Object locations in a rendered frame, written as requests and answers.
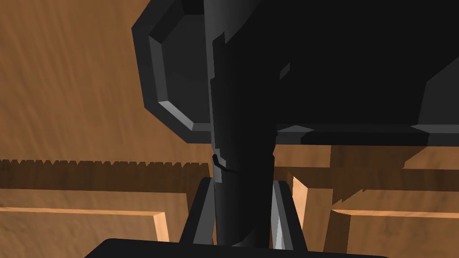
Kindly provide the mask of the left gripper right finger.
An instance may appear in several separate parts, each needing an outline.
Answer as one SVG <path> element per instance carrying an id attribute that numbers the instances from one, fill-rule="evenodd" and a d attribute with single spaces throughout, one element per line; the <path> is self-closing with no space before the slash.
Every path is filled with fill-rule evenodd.
<path id="1" fill-rule="evenodd" d="M 297 209 L 285 181 L 273 182 L 271 230 L 274 249 L 307 251 Z"/>

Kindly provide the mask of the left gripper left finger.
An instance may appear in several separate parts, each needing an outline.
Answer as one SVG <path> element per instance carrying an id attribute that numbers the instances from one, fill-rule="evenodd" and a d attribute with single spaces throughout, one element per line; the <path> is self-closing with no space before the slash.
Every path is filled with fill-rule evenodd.
<path id="1" fill-rule="evenodd" d="M 212 245 L 214 223 L 214 178 L 205 177 L 200 181 L 179 242 Z"/>

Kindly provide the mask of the black pan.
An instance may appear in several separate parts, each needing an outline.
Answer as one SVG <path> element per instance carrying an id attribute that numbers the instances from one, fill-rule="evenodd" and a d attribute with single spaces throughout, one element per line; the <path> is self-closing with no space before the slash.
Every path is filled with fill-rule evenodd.
<path id="1" fill-rule="evenodd" d="M 217 242 L 268 247 L 276 145 L 459 143 L 459 0 L 149 0 L 145 108 L 212 145 Z"/>

